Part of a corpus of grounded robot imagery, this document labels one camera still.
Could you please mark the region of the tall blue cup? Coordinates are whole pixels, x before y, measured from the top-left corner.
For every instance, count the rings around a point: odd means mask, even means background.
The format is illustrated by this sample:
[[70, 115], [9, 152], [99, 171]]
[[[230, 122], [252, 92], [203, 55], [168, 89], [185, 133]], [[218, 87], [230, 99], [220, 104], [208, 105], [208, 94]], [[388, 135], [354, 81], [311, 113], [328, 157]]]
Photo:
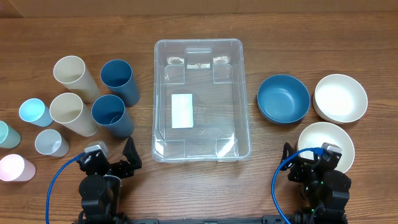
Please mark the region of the tall blue cup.
[[100, 77], [110, 91], [123, 100], [126, 107], [139, 102], [140, 93], [133, 70], [126, 61], [119, 59], [108, 61], [101, 69]]
[[134, 132], [134, 123], [126, 106], [116, 95], [99, 97], [91, 108], [94, 120], [117, 138], [128, 138]]

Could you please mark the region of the dark blue bowl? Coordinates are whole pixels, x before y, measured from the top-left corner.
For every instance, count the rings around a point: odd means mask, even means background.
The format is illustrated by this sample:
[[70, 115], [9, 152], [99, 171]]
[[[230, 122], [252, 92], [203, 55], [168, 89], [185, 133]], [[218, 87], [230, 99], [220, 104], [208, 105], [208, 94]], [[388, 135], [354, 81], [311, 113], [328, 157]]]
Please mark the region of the dark blue bowl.
[[311, 105], [308, 88], [290, 75], [273, 75], [257, 91], [257, 107], [266, 120], [275, 124], [300, 122]]

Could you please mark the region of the small grey cup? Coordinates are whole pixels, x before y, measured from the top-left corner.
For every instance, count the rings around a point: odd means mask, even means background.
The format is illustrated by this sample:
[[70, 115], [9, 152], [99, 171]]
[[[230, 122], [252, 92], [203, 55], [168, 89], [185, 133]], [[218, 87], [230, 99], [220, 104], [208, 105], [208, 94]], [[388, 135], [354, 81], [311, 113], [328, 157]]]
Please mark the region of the small grey cup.
[[40, 154], [53, 157], [63, 157], [70, 149], [66, 139], [54, 129], [46, 129], [39, 133], [34, 145]]

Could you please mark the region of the tall cream cup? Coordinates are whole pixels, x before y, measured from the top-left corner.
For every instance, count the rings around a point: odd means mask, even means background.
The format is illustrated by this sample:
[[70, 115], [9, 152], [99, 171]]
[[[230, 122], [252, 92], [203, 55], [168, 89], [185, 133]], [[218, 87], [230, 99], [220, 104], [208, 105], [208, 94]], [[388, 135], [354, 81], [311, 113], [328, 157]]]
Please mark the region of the tall cream cup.
[[50, 104], [50, 115], [57, 123], [84, 137], [93, 136], [98, 130], [90, 110], [74, 93], [55, 97]]
[[54, 65], [53, 76], [85, 103], [94, 102], [100, 97], [100, 89], [80, 57], [68, 55], [61, 58]]

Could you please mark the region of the small light blue cup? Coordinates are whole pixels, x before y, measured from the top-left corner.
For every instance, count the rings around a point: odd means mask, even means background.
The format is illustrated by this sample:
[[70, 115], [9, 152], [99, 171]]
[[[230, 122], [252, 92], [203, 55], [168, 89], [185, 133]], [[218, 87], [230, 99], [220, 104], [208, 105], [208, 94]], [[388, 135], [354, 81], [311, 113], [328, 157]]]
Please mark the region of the small light blue cup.
[[25, 122], [40, 127], [50, 126], [53, 122], [49, 108], [38, 98], [23, 102], [19, 108], [19, 117]]

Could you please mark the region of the small pink cup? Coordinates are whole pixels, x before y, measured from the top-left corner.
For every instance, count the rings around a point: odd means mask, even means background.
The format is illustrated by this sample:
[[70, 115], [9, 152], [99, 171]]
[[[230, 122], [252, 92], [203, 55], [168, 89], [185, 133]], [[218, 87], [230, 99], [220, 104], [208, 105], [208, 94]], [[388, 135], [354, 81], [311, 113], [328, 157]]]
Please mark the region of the small pink cup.
[[1, 159], [1, 180], [5, 182], [25, 182], [32, 179], [36, 168], [33, 163], [18, 154], [10, 154]]

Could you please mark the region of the small mint green cup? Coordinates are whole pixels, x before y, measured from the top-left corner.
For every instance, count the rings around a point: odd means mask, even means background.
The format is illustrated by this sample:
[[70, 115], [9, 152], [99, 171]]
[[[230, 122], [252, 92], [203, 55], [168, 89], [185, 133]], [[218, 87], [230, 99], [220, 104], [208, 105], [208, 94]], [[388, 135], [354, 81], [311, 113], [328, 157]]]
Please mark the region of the small mint green cup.
[[0, 124], [1, 124], [0, 147], [6, 149], [12, 149], [18, 146], [19, 143], [21, 142], [20, 134], [4, 121], [0, 121]]

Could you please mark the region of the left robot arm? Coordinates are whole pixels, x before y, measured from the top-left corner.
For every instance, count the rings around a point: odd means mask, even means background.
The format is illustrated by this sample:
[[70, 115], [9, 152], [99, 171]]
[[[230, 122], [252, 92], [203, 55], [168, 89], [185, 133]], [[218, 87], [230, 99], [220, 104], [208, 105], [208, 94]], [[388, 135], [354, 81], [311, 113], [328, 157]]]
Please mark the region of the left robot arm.
[[142, 167], [133, 138], [129, 137], [123, 149], [126, 160], [108, 161], [109, 149], [103, 141], [86, 146], [77, 159], [80, 169], [86, 173], [78, 191], [83, 211], [78, 223], [130, 223], [130, 219], [118, 212], [122, 180], [134, 175]]

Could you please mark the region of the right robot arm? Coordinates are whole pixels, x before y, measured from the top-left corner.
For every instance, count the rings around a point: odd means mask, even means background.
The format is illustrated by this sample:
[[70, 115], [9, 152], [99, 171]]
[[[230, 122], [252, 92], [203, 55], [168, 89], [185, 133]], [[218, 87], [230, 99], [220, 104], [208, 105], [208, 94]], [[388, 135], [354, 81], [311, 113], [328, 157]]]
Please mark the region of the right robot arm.
[[330, 143], [294, 151], [289, 143], [284, 144], [279, 171], [289, 170], [288, 179], [302, 184], [301, 197], [308, 207], [290, 218], [276, 208], [284, 223], [347, 223], [345, 206], [349, 200], [351, 179], [336, 170], [342, 157], [342, 149]]

